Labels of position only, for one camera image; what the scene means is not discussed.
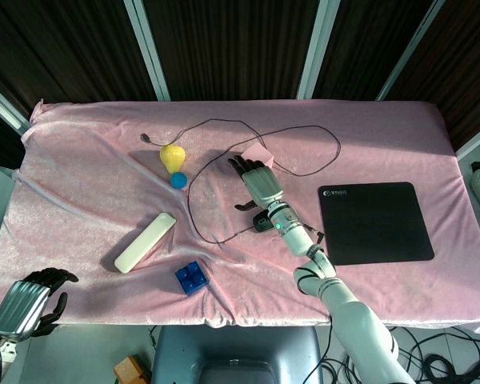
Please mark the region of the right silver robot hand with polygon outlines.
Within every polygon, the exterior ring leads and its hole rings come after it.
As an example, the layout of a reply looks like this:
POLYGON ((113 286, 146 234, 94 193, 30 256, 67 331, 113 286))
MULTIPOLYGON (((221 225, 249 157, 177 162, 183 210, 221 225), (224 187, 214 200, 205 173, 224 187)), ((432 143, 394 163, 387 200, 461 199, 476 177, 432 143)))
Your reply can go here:
POLYGON ((280 201, 283 190, 271 168, 263 162, 244 159, 235 155, 228 159, 239 177, 243 180, 252 199, 246 204, 236 204, 235 209, 248 211, 258 206, 267 209, 272 203, 280 201))

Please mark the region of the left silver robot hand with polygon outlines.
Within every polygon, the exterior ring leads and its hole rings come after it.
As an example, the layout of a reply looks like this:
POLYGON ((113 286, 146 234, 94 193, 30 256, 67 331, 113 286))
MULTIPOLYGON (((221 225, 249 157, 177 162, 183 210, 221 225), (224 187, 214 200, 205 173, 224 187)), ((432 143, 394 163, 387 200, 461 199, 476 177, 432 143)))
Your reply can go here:
POLYGON ((0 342, 22 342, 50 334, 66 309, 68 294, 62 292, 52 312, 44 311, 52 295, 65 282, 78 277, 64 269, 45 268, 16 281, 0 304, 0 342))

